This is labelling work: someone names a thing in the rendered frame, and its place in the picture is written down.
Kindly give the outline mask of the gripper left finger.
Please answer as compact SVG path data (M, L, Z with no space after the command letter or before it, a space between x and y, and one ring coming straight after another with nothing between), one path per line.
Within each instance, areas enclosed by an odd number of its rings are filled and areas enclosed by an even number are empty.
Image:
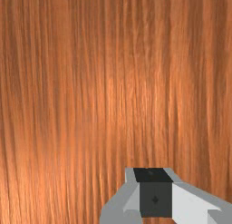
M150 179L154 176L151 168L126 168L125 182L102 207L100 224L142 224L144 218L155 218L152 207L140 205L140 183L142 174Z

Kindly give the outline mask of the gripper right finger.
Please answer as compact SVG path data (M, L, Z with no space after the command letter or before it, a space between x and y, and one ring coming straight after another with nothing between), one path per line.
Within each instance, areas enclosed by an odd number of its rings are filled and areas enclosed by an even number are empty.
M232 203L183 181L171 168L154 168L159 182L167 182L167 198L153 198L154 217L176 224L232 224Z

